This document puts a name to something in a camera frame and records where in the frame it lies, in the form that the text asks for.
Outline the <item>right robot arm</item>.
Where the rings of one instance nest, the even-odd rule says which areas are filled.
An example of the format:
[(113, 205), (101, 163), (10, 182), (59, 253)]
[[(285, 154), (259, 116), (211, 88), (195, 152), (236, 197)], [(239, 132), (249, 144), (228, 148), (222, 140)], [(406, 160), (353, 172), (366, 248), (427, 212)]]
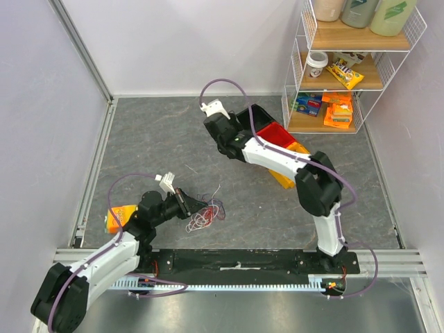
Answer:
[(255, 137), (232, 112), (205, 115), (205, 128), (221, 154), (293, 178), (300, 206), (314, 219), (319, 268), (326, 273), (340, 268), (346, 254), (339, 211), (343, 183), (326, 154), (296, 153)]

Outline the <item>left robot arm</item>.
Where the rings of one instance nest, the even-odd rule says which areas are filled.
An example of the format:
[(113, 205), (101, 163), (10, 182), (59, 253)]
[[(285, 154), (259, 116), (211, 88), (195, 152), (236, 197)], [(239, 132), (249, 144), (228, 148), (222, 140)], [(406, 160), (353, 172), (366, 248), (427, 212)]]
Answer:
[(119, 278), (150, 269), (157, 226), (173, 218), (188, 219), (206, 207), (205, 201), (186, 195), (180, 188), (166, 196), (146, 192), (109, 242), (84, 259), (68, 266), (56, 263), (48, 270), (31, 314), (50, 332), (74, 332), (92, 303)]

